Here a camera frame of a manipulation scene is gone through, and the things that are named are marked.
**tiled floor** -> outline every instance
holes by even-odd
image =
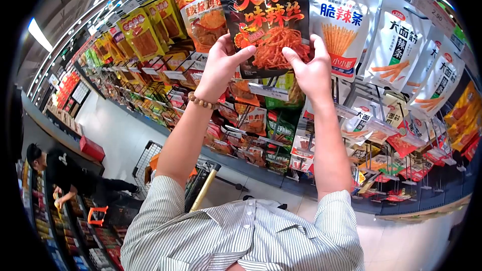
[[[164,144],[166,137],[136,120],[113,103],[91,92],[76,120],[84,134],[104,148],[104,177],[135,183],[132,170],[149,140]],[[202,207],[218,206],[242,199],[249,194],[288,205],[288,210],[312,221],[317,202],[287,193],[222,167],[218,176],[243,184],[249,192],[241,192],[220,180],[214,180]],[[357,231],[365,253],[368,271],[431,270],[447,245],[450,228],[460,221],[463,212],[431,219],[419,224],[402,224],[376,219],[356,212]]]

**cartoon rooster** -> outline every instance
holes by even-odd
[[[234,45],[236,45],[237,48],[245,48],[250,45],[256,45],[256,42],[251,43],[249,42],[249,32],[256,32],[258,28],[254,24],[253,26],[247,26],[246,23],[240,23],[239,24],[239,33],[237,33],[234,36]]]

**red box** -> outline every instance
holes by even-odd
[[[85,137],[85,135],[82,136],[81,141],[79,143],[80,143],[82,152],[93,157],[99,162],[102,162],[102,160],[104,159],[105,153],[104,153],[104,149],[101,146],[99,146],[92,140]]]

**person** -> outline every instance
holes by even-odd
[[[98,206],[105,207],[123,199],[118,191],[128,190],[134,195],[139,193],[139,187],[134,184],[106,179],[93,171],[82,169],[60,149],[53,149],[47,154],[31,143],[27,147],[27,161],[34,170],[45,172],[48,183],[57,185],[54,193],[63,194],[56,200],[59,207],[77,194],[92,197]]]
[[[283,55],[315,112],[318,208],[308,222],[275,201],[238,200],[184,214],[186,180],[201,151],[212,110],[190,101],[159,154],[157,171],[121,248],[126,271],[139,270],[363,270],[364,254],[350,205],[350,164],[331,94],[331,59],[310,36],[314,58],[305,64],[290,48]],[[233,52],[229,34],[209,51],[197,99],[216,103],[236,67],[254,46]]]

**striped shirt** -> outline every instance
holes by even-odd
[[[313,223],[270,200],[238,200],[184,213],[184,189],[154,178],[129,226],[120,260],[126,271],[364,270],[355,213],[346,190],[322,198]]]

